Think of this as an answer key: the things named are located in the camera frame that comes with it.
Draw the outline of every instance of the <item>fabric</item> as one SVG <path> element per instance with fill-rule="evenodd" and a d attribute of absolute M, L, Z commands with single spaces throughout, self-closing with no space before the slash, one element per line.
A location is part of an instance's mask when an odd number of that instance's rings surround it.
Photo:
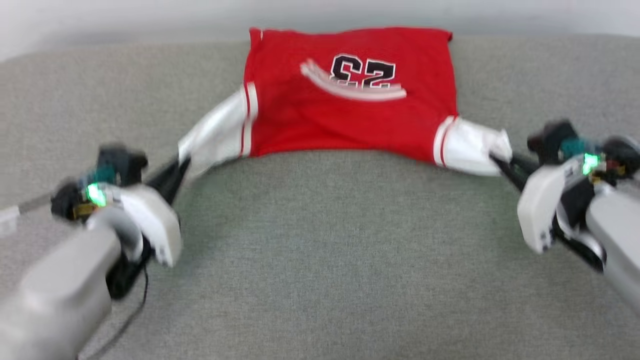
<path fill-rule="evenodd" d="M 438 128 L 458 115 L 450 32 L 250 33 L 244 81 L 249 112 L 257 116 L 252 156 L 379 149 L 435 163 Z"/>
<path fill-rule="evenodd" d="M 640 40 L 476 37 L 449 44 L 458 110 L 515 151 L 549 119 L 640 138 Z M 0 64 L 0 208 L 143 149 L 150 168 L 242 86 L 249 43 L 106 46 Z M 500 178 L 377 151 L 233 161 L 178 196 L 184 250 L 149 266 L 147 305 L 103 360 L 637 360 L 640 317 L 554 245 L 537 255 Z M 0 239 L 0 297 L 69 233 L 46 209 Z M 143 281 L 80 359 L 122 326 Z"/>

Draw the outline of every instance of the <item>red jersey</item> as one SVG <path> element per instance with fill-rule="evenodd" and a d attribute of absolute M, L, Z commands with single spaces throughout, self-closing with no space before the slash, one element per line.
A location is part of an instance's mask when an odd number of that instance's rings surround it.
<path fill-rule="evenodd" d="M 376 149 L 479 175 L 509 158 L 504 131 L 461 119 L 439 29 L 337 34 L 251 29 L 244 88 L 187 134 L 191 176 L 243 156 L 314 149 Z"/>
<path fill-rule="evenodd" d="M 450 32 L 250 34 L 244 155 L 379 149 L 443 165 L 435 142 L 458 115 Z"/>

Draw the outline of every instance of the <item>gray robot arm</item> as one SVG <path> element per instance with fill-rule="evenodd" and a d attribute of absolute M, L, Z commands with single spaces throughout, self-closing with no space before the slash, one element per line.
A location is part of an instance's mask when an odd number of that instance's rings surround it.
<path fill-rule="evenodd" d="M 589 144 L 567 121 L 550 123 L 528 145 L 541 166 L 494 157 L 522 191 L 517 212 L 526 244 L 542 254 L 563 243 L 640 314 L 640 199 L 616 188 L 638 172 L 640 145 L 623 138 Z"/>
<path fill-rule="evenodd" d="M 102 189 L 111 204 L 36 263 L 0 305 L 0 359 L 75 359 L 121 296 L 117 281 L 108 286 L 110 274 L 137 276 L 150 253 L 168 266 L 178 260 L 178 218 L 160 193 L 142 184 Z"/>
<path fill-rule="evenodd" d="M 0 307 L 0 358 L 72 360 L 111 311 L 105 282 L 120 257 L 108 225 L 76 231 Z"/>

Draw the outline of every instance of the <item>black cable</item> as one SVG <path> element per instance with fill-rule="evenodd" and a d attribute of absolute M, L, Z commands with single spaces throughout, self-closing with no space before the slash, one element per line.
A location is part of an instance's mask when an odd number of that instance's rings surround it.
<path fill-rule="evenodd" d="M 125 323 L 121 326 L 120 330 L 118 330 L 118 332 L 109 341 L 107 341 L 107 343 L 101 346 L 100 349 L 98 349 L 98 351 L 94 352 L 91 356 L 87 357 L 85 360 L 100 359 L 107 352 L 109 352 L 109 350 L 111 350 L 113 346 L 116 345 L 118 340 L 120 340 L 120 338 L 124 335 L 124 333 L 127 331 L 129 326 L 133 323 L 133 321 L 138 317 L 138 315 L 140 315 L 140 313 L 142 312 L 142 309 L 145 307 L 145 303 L 147 302 L 147 291 L 149 289 L 149 274 L 147 273 L 146 265 L 144 267 L 144 273 L 145 273 L 145 292 L 144 292 L 144 295 L 142 296 L 142 301 L 140 302 L 140 305 L 138 305 L 138 308 L 136 308 L 136 310 L 131 315 L 129 315 L 127 321 L 125 321 Z"/>

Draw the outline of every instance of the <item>gray cushion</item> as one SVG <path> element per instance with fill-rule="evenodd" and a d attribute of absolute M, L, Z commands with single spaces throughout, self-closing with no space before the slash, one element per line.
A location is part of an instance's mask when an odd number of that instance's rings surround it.
<path fill-rule="evenodd" d="M 0 208 L 95 161 L 151 167 L 241 85 L 248 44 L 100 47 L 0 65 Z M 640 40 L 456 37 L 458 104 L 525 151 L 545 121 L 640 138 Z M 524 243 L 516 191 L 381 152 L 240 160 L 177 203 L 185 249 L 105 359 L 638 359 L 640 316 L 557 245 Z M 47 209 L 0 241 L 0 295 L 68 227 Z M 84 356 L 121 326 L 143 281 Z"/>

